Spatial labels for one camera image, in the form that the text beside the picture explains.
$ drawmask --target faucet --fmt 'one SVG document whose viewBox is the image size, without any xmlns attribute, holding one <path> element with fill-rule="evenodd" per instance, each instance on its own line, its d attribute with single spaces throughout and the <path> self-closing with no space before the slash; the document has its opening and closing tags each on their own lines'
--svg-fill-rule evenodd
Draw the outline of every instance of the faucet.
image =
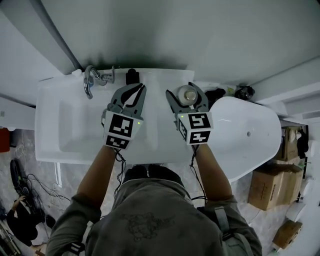
<svg viewBox="0 0 320 256">
<path fill-rule="evenodd" d="M 84 71 L 83 87 L 84 92 L 89 100 L 93 98 L 90 88 L 94 86 L 95 81 L 97 81 L 100 86 L 105 86 L 107 82 L 113 84 L 115 82 L 115 68 L 112 67 L 111 74 L 100 74 L 100 72 L 98 72 L 94 66 L 89 65 L 86 67 Z"/>
</svg>

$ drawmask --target fiducial marker cube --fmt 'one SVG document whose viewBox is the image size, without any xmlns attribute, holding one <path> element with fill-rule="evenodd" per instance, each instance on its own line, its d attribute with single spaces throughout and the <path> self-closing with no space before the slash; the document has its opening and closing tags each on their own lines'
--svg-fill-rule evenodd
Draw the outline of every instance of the fiducial marker cube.
<svg viewBox="0 0 320 256">
<path fill-rule="evenodd" d="M 104 145 L 126 150 L 143 124 L 143 120 L 111 111 L 105 112 Z"/>
<path fill-rule="evenodd" d="M 211 112 L 183 113 L 177 115 L 177 129 L 187 145 L 206 144 L 213 128 Z"/>
</svg>

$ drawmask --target human hand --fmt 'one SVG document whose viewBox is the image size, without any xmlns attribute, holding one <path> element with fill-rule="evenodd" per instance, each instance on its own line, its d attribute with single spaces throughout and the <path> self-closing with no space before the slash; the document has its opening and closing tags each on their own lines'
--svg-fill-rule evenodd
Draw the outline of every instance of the human hand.
<svg viewBox="0 0 320 256">
<path fill-rule="evenodd" d="M 13 207 L 12 208 L 17 208 L 17 206 L 19 205 L 19 203 L 23 200 L 26 199 L 25 195 L 20 196 L 14 203 L 13 203 Z"/>
</svg>

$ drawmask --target white sink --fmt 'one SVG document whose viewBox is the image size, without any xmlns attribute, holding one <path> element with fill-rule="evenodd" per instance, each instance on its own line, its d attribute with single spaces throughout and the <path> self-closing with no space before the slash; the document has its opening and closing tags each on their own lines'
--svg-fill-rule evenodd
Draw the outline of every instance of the white sink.
<svg viewBox="0 0 320 256">
<path fill-rule="evenodd" d="M 194 72 L 139 68 L 136 71 L 147 88 L 141 114 L 144 122 L 128 149 L 121 154 L 128 164 L 188 160 L 191 149 L 176 131 L 165 92 L 193 81 Z M 114 84 L 92 87 L 92 99 L 85 94 L 81 73 L 42 81 L 36 108 L 36 159 L 91 164 L 103 144 L 101 115 L 114 92 L 126 85 L 127 72 L 128 69 L 116 69 Z"/>
</svg>

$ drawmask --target white freestanding bathtub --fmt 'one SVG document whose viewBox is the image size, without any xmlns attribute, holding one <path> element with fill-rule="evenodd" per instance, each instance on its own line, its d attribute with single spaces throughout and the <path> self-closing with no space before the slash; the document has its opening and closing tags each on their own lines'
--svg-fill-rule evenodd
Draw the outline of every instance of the white freestanding bathtub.
<svg viewBox="0 0 320 256">
<path fill-rule="evenodd" d="M 273 158 L 281 144 L 276 113 L 234 97 L 222 97 L 212 106 L 213 131 L 208 142 L 230 182 Z"/>
</svg>

